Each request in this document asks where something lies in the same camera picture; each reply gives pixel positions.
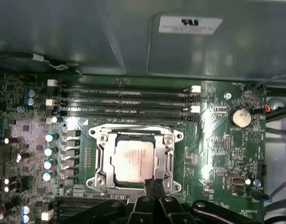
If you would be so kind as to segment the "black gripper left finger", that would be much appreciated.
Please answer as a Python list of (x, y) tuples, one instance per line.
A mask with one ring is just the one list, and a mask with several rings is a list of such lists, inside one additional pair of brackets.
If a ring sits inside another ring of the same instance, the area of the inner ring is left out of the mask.
[(118, 200), (107, 200), (72, 217), (60, 224), (148, 224), (153, 222), (155, 200), (155, 179), (144, 181), (144, 195), (136, 199), (132, 212), (127, 215), (127, 205)]

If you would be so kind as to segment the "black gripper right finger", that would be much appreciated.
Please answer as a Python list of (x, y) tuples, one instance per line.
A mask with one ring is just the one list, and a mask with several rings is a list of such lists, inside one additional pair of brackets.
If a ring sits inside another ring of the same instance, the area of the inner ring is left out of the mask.
[(215, 203), (197, 200), (191, 205), (182, 204), (176, 198), (167, 196), (163, 179), (154, 180), (155, 198), (168, 224), (258, 224), (259, 222), (228, 210)]

